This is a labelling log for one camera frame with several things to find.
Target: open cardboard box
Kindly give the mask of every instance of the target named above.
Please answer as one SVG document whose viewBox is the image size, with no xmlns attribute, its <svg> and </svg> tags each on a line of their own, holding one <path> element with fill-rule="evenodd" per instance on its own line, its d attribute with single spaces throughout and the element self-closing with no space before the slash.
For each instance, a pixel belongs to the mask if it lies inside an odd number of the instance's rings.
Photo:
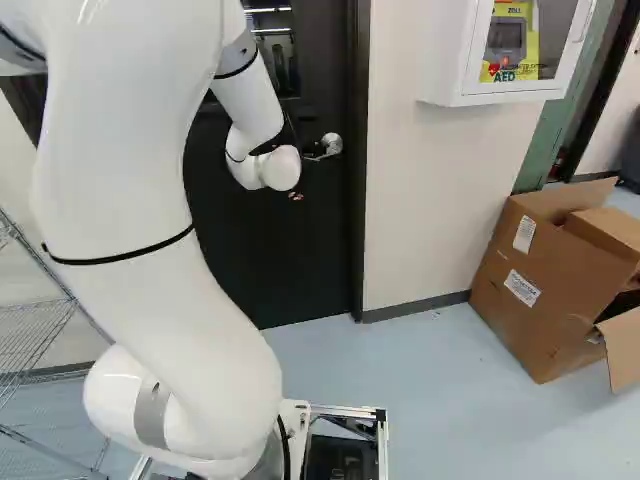
<svg viewBox="0 0 640 480">
<path fill-rule="evenodd" d="M 640 257 L 565 225 L 572 212 L 601 207 L 616 180 L 510 197 L 474 278 L 471 305 L 538 383 L 605 356 L 614 392 L 640 381 L 640 308 L 605 312 Z"/>
</svg>

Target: box flap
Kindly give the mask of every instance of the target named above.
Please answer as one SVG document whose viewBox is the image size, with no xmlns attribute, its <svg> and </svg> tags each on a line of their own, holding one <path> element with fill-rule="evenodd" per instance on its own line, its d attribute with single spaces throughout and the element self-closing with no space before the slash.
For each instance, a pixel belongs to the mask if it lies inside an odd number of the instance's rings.
<svg viewBox="0 0 640 480">
<path fill-rule="evenodd" d="M 565 228 L 614 255 L 640 260 L 640 220 L 615 207 L 572 212 Z"/>
<path fill-rule="evenodd" d="M 629 310 L 596 327 L 604 335 L 611 390 L 640 382 L 640 308 Z"/>
<path fill-rule="evenodd" d="M 618 177 L 576 183 L 566 187 L 547 188 L 540 192 L 510 197 L 542 218 L 559 225 L 569 212 L 602 206 L 618 181 Z"/>
</svg>

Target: black stripe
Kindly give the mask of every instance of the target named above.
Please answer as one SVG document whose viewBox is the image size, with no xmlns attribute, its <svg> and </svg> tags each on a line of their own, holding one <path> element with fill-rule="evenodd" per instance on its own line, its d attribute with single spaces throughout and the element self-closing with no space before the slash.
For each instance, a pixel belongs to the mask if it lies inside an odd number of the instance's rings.
<svg viewBox="0 0 640 480">
<path fill-rule="evenodd" d="M 236 160 L 235 158 L 233 158 L 231 156 L 231 154 L 229 152 L 227 152 L 227 150 L 225 149 L 224 153 L 227 155 L 227 157 L 229 157 L 229 160 L 231 160 L 233 163 L 242 163 L 246 160 L 246 158 L 243 158 L 242 160 Z"/>
<path fill-rule="evenodd" d="M 55 255 L 52 255 L 47 249 L 47 246 L 45 244 L 42 244 L 42 248 L 44 249 L 45 252 L 49 254 L 49 256 L 51 257 L 51 260 L 53 260 L 56 263 L 60 263 L 62 265 L 72 265 L 76 267 L 81 267 L 81 266 L 86 267 L 90 265 L 103 265 L 105 263 L 114 263 L 114 262 L 121 262 L 122 260 L 130 260 L 135 257 L 141 257 L 142 255 L 147 255 L 157 250 L 161 250 L 173 243 L 176 243 L 182 240 L 184 237 L 189 235 L 189 233 L 191 233 L 191 230 L 193 230 L 193 224 L 189 225 L 189 227 L 187 227 L 186 230 L 183 230 L 175 237 L 171 237 L 170 239 L 165 240 L 164 242 L 156 243 L 155 245 L 141 248 L 140 250 L 134 250 L 132 252 L 122 253 L 120 255 L 112 255 L 110 257 L 89 258 L 85 260 L 60 258 L 60 257 L 56 257 Z"/>
<path fill-rule="evenodd" d="M 247 68 L 249 68 L 253 62 L 256 61 L 256 58 L 258 58 L 258 47 L 256 47 L 256 51 L 253 54 L 253 57 L 251 57 L 251 60 L 249 60 L 246 64 L 244 64 L 242 67 L 238 68 L 237 70 L 234 70 L 233 72 L 229 72 L 229 73 L 223 73 L 221 75 L 214 75 L 213 79 L 214 80 L 222 80 L 225 78 L 231 78 L 231 77 L 235 77 L 236 75 L 241 74 L 242 72 L 244 72 Z"/>
<path fill-rule="evenodd" d="M 9 31 L 6 28 L 4 28 L 2 25 L 0 25 L 0 34 L 4 35 L 7 38 L 7 40 L 13 43 L 17 48 L 31 55 L 33 59 L 40 60 L 41 62 L 46 62 L 46 59 L 40 53 L 27 47 L 24 43 L 22 43 L 20 40 L 14 37 L 11 33 L 9 33 Z"/>
</svg>

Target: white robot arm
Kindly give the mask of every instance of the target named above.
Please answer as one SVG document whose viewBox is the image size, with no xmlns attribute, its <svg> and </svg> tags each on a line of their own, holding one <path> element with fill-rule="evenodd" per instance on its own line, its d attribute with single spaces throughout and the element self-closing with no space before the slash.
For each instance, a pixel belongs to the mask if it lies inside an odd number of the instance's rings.
<svg viewBox="0 0 640 480">
<path fill-rule="evenodd" d="M 239 0 L 0 0 L 0 24 L 0 57 L 49 73 L 34 215 L 57 272 L 116 342 L 85 383 L 90 418 L 162 462 L 244 477 L 277 438 L 281 371 L 207 269 L 182 154 L 211 87 L 245 188 L 292 188 L 300 158 L 290 146 L 250 156 L 283 116 Z"/>
</svg>

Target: door lever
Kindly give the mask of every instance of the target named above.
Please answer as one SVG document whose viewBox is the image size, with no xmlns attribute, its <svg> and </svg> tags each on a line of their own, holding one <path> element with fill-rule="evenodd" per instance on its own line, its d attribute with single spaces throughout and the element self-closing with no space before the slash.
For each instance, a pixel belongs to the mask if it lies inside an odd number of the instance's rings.
<svg viewBox="0 0 640 480">
<path fill-rule="evenodd" d="M 344 150 L 344 142 L 342 137 L 337 133 L 325 133 L 320 140 L 320 145 L 324 147 L 324 154 L 319 155 L 317 157 L 302 157 L 305 160 L 310 160 L 312 162 L 319 162 L 320 160 L 324 160 L 325 158 L 335 157 L 336 155 L 340 155 Z"/>
</svg>

